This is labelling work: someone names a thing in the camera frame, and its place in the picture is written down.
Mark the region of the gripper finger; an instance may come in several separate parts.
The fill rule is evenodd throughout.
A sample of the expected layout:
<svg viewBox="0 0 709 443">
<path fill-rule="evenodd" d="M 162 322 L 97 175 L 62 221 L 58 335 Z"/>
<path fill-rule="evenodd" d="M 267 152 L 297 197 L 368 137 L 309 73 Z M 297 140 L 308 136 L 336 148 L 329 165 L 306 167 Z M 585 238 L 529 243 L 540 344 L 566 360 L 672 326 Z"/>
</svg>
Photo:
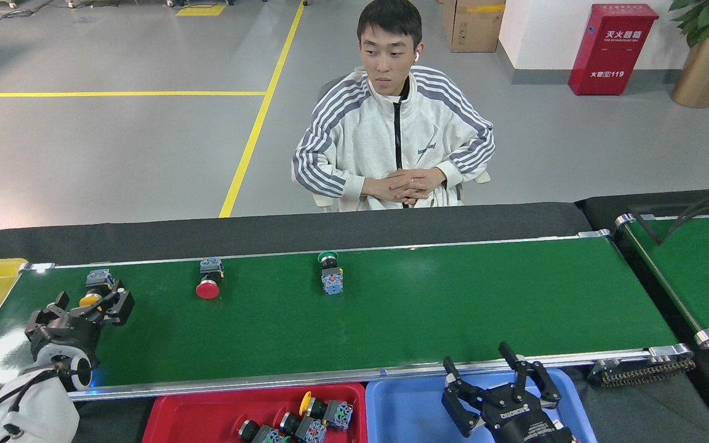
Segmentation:
<svg viewBox="0 0 709 443">
<path fill-rule="evenodd" d="M 514 387 L 511 388 L 510 398 L 515 402 L 523 402 L 526 396 L 526 378 L 530 376 L 535 387 L 540 393 L 541 409 L 556 409 L 562 395 L 555 387 L 554 382 L 543 366 L 542 362 L 529 362 L 523 357 L 518 357 L 507 342 L 500 342 L 500 355 L 503 356 L 509 367 L 515 371 Z"/>
<path fill-rule="evenodd" d="M 111 288 L 104 284 L 93 286 L 87 295 L 98 295 L 91 305 L 95 308 L 87 313 L 87 319 L 95 324 L 124 326 L 134 308 L 135 300 L 121 281 L 115 281 Z"/>
<path fill-rule="evenodd" d="M 65 335 L 73 333 L 70 312 L 66 310 L 69 303 L 70 297 L 67 292 L 60 292 L 53 303 L 49 303 L 43 309 L 34 311 L 25 327 L 25 336 L 28 338 L 33 337 L 42 327 L 47 327 L 54 332 L 59 331 Z"/>
<path fill-rule="evenodd" d="M 498 400 L 489 390 L 464 381 L 450 357 L 443 359 L 443 366 L 446 371 L 446 387 L 442 404 L 461 435 L 469 437 L 476 427 L 485 423 L 484 407 L 498 406 Z"/>
</svg>

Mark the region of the person's left hand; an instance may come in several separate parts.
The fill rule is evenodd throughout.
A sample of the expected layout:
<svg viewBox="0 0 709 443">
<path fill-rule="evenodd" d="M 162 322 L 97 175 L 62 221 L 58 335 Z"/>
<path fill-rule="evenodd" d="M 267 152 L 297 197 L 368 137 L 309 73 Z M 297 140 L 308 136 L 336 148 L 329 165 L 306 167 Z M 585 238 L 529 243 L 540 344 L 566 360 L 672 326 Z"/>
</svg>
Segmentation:
<svg viewBox="0 0 709 443">
<path fill-rule="evenodd" d="M 447 179 L 438 167 L 431 169 L 398 169 L 388 176 L 389 191 L 397 201 L 413 206 L 430 198 Z"/>
</svg>

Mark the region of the person's right hand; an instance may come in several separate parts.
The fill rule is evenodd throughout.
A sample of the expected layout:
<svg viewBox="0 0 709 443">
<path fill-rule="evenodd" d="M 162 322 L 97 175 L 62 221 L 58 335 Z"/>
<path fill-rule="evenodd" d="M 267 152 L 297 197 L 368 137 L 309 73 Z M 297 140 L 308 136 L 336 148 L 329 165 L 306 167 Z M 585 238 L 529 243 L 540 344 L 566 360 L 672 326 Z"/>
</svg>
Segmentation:
<svg viewBox="0 0 709 443">
<path fill-rule="evenodd" d="M 361 196 L 370 196 L 386 202 L 414 205 L 417 203 L 416 190 L 399 185 L 399 177 L 366 178 L 361 190 Z"/>
</svg>

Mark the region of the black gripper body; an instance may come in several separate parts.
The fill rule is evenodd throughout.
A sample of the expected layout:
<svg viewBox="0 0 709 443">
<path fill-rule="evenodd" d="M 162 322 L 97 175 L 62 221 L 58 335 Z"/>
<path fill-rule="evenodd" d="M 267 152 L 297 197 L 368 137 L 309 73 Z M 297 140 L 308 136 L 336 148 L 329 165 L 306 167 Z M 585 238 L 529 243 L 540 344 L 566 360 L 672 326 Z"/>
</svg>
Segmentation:
<svg viewBox="0 0 709 443">
<path fill-rule="evenodd" d="M 95 351 L 101 332 L 101 324 L 81 319 L 81 317 L 60 317 L 48 324 L 39 324 L 34 321 L 27 324 L 27 339 L 34 360 L 40 360 L 40 355 L 47 358 L 50 345 L 73 348 L 71 351 L 61 350 L 59 355 L 75 356 L 82 353 L 88 359 L 96 360 Z"/>
<path fill-rule="evenodd" d="M 508 398 L 504 405 L 485 402 L 481 417 L 495 442 L 573 442 L 571 429 L 557 426 L 535 396 L 520 402 Z"/>
</svg>

